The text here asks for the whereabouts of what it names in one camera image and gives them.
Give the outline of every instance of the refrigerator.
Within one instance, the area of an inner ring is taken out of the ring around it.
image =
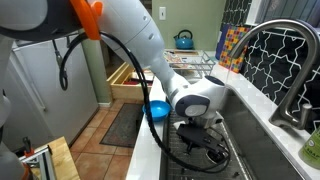
[[[56,39],[62,56],[74,37]],[[70,144],[98,110],[81,44],[66,65],[66,91],[60,87],[54,52],[52,41],[20,42],[12,49],[4,86],[12,110],[3,132],[3,142],[10,150],[23,147],[26,136],[35,148],[61,136]]]

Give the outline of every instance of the stainless steel sink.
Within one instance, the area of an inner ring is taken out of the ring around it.
[[[232,90],[228,90],[220,113],[224,122],[215,125],[215,128],[227,137],[231,149],[231,161],[226,170],[219,174],[183,170],[162,155],[161,179],[303,179]],[[189,163],[201,162],[203,165],[203,162],[208,161],[203,149],[192,150],[190,155],[183,153],[186,145],[175,134],[172,126],[181,120],[185,119],[171,113],[168,121],[165,121],[163,141],[179,158]]]

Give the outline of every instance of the blue bowl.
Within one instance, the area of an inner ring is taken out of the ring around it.
[[[170,105],[165,101],[154,100],[150,101],[151,113],[153,122],[162,121],[165,119],[170,112]],[[143,105],[142,111],[146,113],[145,106]]]

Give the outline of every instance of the cord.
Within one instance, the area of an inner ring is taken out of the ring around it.
[[[66,70],[66,63],[71,54],[71,52],[76,48],[82,41],[88,39],[86,33],[79,34],[71,43],[69,44],[68,51],[64,55],[62,62],[60,64],[60,71],[59,71],[59,81],[62,90],[66,91],[68,89],[68,75]]]
[[[0,145],[2,142],[2,135],[3,135],[3,126],[0,127]]]
[[[54,39],[52,39],[53,48],[55,51],[58,51],[57,43]]]
[[[228,157],[215,164],[215,165],[212,165],[212,166],[209,166],[209,167],[206,167],[206,168],[200,168],[200,167],[197,167],[197,166],[194,166],[194,165],[191,165],[191,164],[187,164],[185,163],[184,161],[180,160],[179,158],[177,158],[176,156],[174,156],[170,150],[162,143],[162,141],[160,140],[156,130],[155,130],[155,127],[154,127],[154,123],[153,123],[153,120],[152,120],[152,114],[151,114],[151,108],[150,108],[150,100],[149,100],[149,94],[148,94],[148,86],[147,86],[147,83],[146,83],[146,80],[145,80],[145,76],[143,74],[143,71],[142,71],[142,68],[140,66],[140,64],[138,63],[137,59],[135,58],[135,56],[122,44],[122,42],[120,40],[118,40],[116,37],[110,35],[110,34],[106,34],[104,32],[100,32],[101,35],[115,41],[117,44],[120,45],[120,47],[126,52],[126,54],[129,56],[130,60],[132,61],[132,64],[138,74],[138,77],[139,77],[139,80],[140,80],[140,83],[141,83],[141,87],[142,87],[142,91],[143,91],[143,95],[144,95],[144,103],[145,103],[145,108],[146,108],[146,117],[147,117],[147,120],[148,120],[148,125],[149,125],[149,128],[150,128],[150,131],[151,131],[151,134],[152,136],[154,137],[155,141],[157,142],[158,146],[162,149],[162,151],[169,157],[171,158],[173,161],[175,161],[177,164],[179,164],[180,166],[184,167],[184,168],[187,168],[187,169],[190,169],[190,170],[194,170],[194,171],[201,171],[201,172],[205,172],[205,173],[219,173],[221,171],[223,171],[229,164],[229,161],[230,161],[230,153],[228,153]],[[219,170],[217,171],[208,171],[209,169],[213,169],[213,168],[216,168],[220,165],[222,165],[223,163],[226,164]]]
[[[118,39],[116,38],[115,36],[111,35],[111,34],[107,34],[105,32],[100,32],[100,34],[104,37],[107,37],[111,40],[113,40],[114,42],[116,42],[124,51],[125,53],[128,55],[128,57],[130,58],[135,70],[136,70],[136,73],[139,77],[139,80],[140,80],[140,84],[141,84],[141,88],[142,88],[142,92],[143,92],[143,96],[144,96],[144,104],[145,104],[145,109],[146,109],[146,117],[147,117],[147,120],[148,120],[148,125],[149,125],[149,128],[150,128],[150,131],[151,131],[151,134],[153,136],[153,138],[155,139],[156,143],[158,144],[158,146],[161,148],[162,152],[164,152],[164,154],[166,156],[168,156],[170,159],[172,159],[174,162],[176,162],[177,164],[179,164],[180,166],[186,168],[186,169],[190,169],[190,170],[193,170],[193,171],[200,171],[200,172],[205,172],[205,173],[219,173],[221,171],[223,171],[229,164],[230,162],[230,153],[228,153],[228,157],[225,158],[223,161],[215,164],[215,165],[212,165],[212,166],[209,166],[209,167],[206,167],[206,168],[200,168],[200,167],[197,167],[197,166],[194,166],[194,165],[191,165],[191,164],[188,164],[188,163],[185,163],[184,161],[180,160],[179,158],[177,158],[176,156],[174,156],[171,152],[170,152],[170,149],[167,148],[163,142],[161,141],[161,139],[159,138],[156,130],[155,130],[155,127],[154,127],[154,123],[153,123],[153,120],[152,120],[152,113],[151,113],[151,107],[150,107],[150,100],[149,100],[149,92],[148,92],[148,84],[147,84],[147,81],[146,81],[146,78],[144,76],[144,73],[143,73],[143,70],[139,64],[139,62],[137,61],[136,57],[132,54],[132,52],[127,49],[127,47]],[[66,64],[66,61],[69,57],[69,55],[71,54],[72,50],[78,45],[80,44],[83,40],[87,39],[87,35],[85,33],[82,33],[82,34],[79,34],[71,43],[70,43],[70,47],[67,51],[67,53],[65,54],[64,58],[63,58],[63,61],[61,63],[61,67],[60,67],[60,85],[62,87],[63,90],[66,90],[67,89],[67,86],[65,86],[65,84],[62,82],[63,80],[63,75],[64,75],[64,72],[66,74],[66,71],[64,70],[65,68],[65,64]],[[223,141],[225,142],[226,146],[227,146],[227,149],[229,149],[228,147],[228,144],[226,143],[226,141],[224,140],[224,137],[222,136],[222,139]],[[216,171],[208,171],[209,169],[213,169],[213,168],[216,168],[222,164],[225,165],[219,169],[219,170],[216,170]]]

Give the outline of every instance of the window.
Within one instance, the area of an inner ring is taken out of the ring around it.
[[[252,0],[247,24],[291,18],[320,27],[320,0]]]

